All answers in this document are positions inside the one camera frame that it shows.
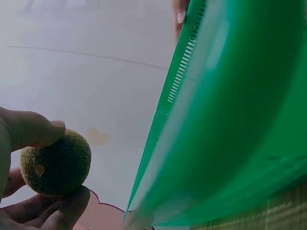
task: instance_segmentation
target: green fuzzy ball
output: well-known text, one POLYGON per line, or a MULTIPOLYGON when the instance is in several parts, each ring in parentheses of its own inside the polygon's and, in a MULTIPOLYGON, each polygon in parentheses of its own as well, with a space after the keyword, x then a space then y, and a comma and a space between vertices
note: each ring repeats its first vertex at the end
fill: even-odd
POLYGON ((80 187, 91 165, 91 149, 75 131, 45 148, 25 148, 20 154, 24 181, 37 193, 63 196, 80 187))

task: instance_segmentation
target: floor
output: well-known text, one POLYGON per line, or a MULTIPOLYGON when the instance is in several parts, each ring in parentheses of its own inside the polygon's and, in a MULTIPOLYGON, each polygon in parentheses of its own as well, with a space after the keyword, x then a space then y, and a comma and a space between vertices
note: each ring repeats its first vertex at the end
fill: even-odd
MULTIPOLYGON (((0 105, 64 120, 87 138, 90 204, 102 203, 114 222, 86 226, 85 216, 75 230, 120 230, 112 224, 126 208, 175 48, 171 1, 10 0, 0 28, 0 105)), ((12 166, 18 161, 13 153, 12 166)), ((1 206, 33 194, 24 187, 1 206)))

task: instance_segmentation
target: human hand holding ball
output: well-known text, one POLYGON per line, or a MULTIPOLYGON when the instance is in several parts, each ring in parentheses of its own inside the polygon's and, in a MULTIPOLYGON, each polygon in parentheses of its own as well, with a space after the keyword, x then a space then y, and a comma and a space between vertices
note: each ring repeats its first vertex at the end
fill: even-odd
POLYGON ((0 201, 24 186, 23 178, 39 192, 30 199, 0 208, 1 229, 71 230, 90 198, 89 190, 82 186, 91 159, 87 142, 77 133, 66 131, 63 122, 50 122, 33 112, 0 108, 0 149, 0 201), (33 149, 22 151, 21 170, 10 170, 11 152, 28 146, 33 149), (58 160, 62 154, 61 162, 53 169, 56 162, 48 160, 52 154, 58 160), (75 174, 77 164, 82 170, 75 174), (55 184, 50 169, 55 178, 62 175, 57 182, 65 186, 50 187, 55 184))

